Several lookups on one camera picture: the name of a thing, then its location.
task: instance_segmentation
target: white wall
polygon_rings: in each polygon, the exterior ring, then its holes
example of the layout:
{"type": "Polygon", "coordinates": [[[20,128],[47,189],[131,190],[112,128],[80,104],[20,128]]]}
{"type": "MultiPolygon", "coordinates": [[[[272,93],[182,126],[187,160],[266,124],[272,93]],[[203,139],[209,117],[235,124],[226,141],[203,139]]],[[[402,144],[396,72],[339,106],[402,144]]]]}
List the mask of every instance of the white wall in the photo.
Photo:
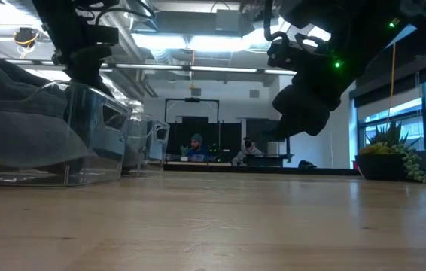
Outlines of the white wall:
{"type": "MultiPolygon", "coordinates": [[[[202,99],[219,99],[221,101],[220,121],[240,123],[245,118],[269,118],[278,120],[280,114],[271,106],[276,94],[291,83],[291,77],[281,76],[270,87],[264,87],[260,82],[223,82],[197,81],[195,87],[202,88],[202,99]],[[249,90],[260,90],[259,99],[250,99],[249,90]]],[[[190,97],[190,82],[151,81],[150,85],[160,98],[145,100],[145,113],[162,120],[164,118],[165,98],[190,97]]],[[[325,129],[316,137],[301,133],[291,137],[291,152],[294,158],[284,166],[297,167],[301,160],[308,160],[320,168],[351,168],[351,161],[357,151],[357,116],[353,101],[348,92],[353,90],[352,84],[342,94],[342,104],[330,113],[330,119],[325,129]]],[[[216,121],[216,107],[208,104],[170,102],[168,122],[180,121],[181,116],[209,117],[216,121]]],[[[286,153],[286,144],[279,145],[280,154],[286,153]]]]}
{"type": "MultiPolygon", "coordinates": [[[[191,97],[190,82],[150,81],[151,87],[159,98],[145,100],[145,113],[163,120],[165,98],[191,97]]],[[[269,118],[269,88],[261,82],[223,82],[197,81],[195,87],[202,89],[201,99],[220,100],[220,120],[225,123],[239,123],[242,118],[269,118]],[[259,90],[260,98],[251,99],[250,90],[259,90]]],[[[168,103],[167,122],[181,122],[181,117],[209,117],[211,123],[217,121],[216,103],[186,103],[171,101],[168,103]]]]}
{"type": "MultiPolygon", "coordinates": [[[[354,88],[355,84],[352,84],[342,94],[342,104],[330,113],[330,119],[320,134],[310,136],[302,132],[291,137],[294,157],[291,163],[285,161],[284,166],[297,167],[301,160],[307,160],[319,168],[352,167],[351,161],[357,152],[357,117],[348,93],[354,88]]],[[[286,152],[285,143],[281,144],[280,151],[286,152]]]]}

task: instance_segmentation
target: glass window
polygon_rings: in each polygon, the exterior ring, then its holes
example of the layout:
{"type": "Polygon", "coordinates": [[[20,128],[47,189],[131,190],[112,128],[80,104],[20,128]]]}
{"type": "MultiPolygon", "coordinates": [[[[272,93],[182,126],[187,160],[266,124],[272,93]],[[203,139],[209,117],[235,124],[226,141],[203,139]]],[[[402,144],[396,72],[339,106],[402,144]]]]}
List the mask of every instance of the glass window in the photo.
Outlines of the glass window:
{"type": "MultiPolygon", "coordinates": [[[[406,103],[403,103],[402,105],[393,107],[391,109],[391,117],[404,114],[404,113],[409,113],[412,111],[417,111],[417,110],[422,110],[422,98],[417,98],[410,102],[406,102],[406,103]]],[[[388,110],[385,110],[377,114],[374,114],[372,116],[366,117],[364,118],[364,123],[368,123],[374,120],[384,119],[387,117],[387,114],[388,114],[388,110]]]]}
{"type": "MultiPolygon", "coordinates": [[[[365,127],[365,142],[370,143],[370,140],[376,134],[376,128],[385,128],[387,124],[379,124],[377,126],[365,127]]],[[[424,121],[422,117],[412,117],[402,120],[402,128],[400,129],[400,136],[407,136],[407,144],[412,145],[417,150],[424,149],[424,121]]]]}

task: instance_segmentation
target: black planter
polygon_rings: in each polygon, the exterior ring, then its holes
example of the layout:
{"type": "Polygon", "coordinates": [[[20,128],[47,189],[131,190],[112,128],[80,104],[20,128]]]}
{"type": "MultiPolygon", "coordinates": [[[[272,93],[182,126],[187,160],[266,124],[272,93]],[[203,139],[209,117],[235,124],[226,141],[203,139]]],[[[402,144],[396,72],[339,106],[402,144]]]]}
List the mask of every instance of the black planter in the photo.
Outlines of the black planter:
{"type": "Polygon", "coordinates": [[[358,169],[367,180],[405,181],[406,169],[402,154],[357,155],[358,169]]]}

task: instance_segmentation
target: succulent plant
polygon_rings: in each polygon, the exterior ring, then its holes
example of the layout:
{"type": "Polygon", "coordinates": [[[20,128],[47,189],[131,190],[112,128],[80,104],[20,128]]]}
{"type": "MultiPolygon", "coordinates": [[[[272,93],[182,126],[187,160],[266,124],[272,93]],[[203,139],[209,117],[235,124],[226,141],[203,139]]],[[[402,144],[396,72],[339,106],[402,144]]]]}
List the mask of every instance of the succulent plant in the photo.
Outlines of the succulent plant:
{"type": "Polygon", "coordinates": [[[392,153],[405,155],[402,160],[408,179],[426,184],[426,172],[420,170],[419,162],[421,158],[415,153],[413,147],[410,145],[393,145],[391,150],[392,153]]]}
{"type": "Polygon", "coordinates": [[[399,125],[395,125],[395,121],[392,121],[386,129],[385,127],[376,128],[376,134],[369,139],[370,144],[376,144],[378,142],[381,143],[387,143],[388,147],[392,147],[393,145],[404,145],[407,141],[407,136],[409,136],[409,133],[406,134],[406,136],[401,137],[400,132],[402,130],[402,122],[399,123],[399,125]]]}
{"type": "MultiPolygon", "coordinates": [[[[396,154],[393,152],[393,146],[404,146],[407,142],[407,133],[404,137],[400,135],[402,130],[402,122],[399,125],[395,125],[395,122],[392,121],[386,129],[385,127],[376,128],[376,134],[369,139],[370,144],[365,148],[359,150],[359,154],[396,154]]],[[[414,145],[420,138],[416,139],[413,143],[408,145],[414,145]]]]}

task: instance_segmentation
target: potted plant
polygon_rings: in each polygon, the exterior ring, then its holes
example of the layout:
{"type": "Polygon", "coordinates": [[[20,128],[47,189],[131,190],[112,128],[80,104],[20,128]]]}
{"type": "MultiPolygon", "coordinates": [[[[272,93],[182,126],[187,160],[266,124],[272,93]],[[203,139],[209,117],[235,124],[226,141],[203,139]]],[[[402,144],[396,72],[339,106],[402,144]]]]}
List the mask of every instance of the potted plant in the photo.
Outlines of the potted plant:
{"type": "Polygon", "coordinates": [[[401,124],[392,122],[388,129],[377,128],[370,144],[359,150],[357,165],[367,180],[402,181],[407,175],[403,166],[405,154],[397,147],[406,145],[407,135],[400,136],[401,124]]]}
{"type": "Polygon", "coordinates": [[[367,180],[420,181],[426,184],[426,172],[420,170],[421,158],[406,143],[407,136],[401,137],[395,122],[388,129],[376,129],[370,144],[359,150],[356,161],[359,171],[367,180]]]}

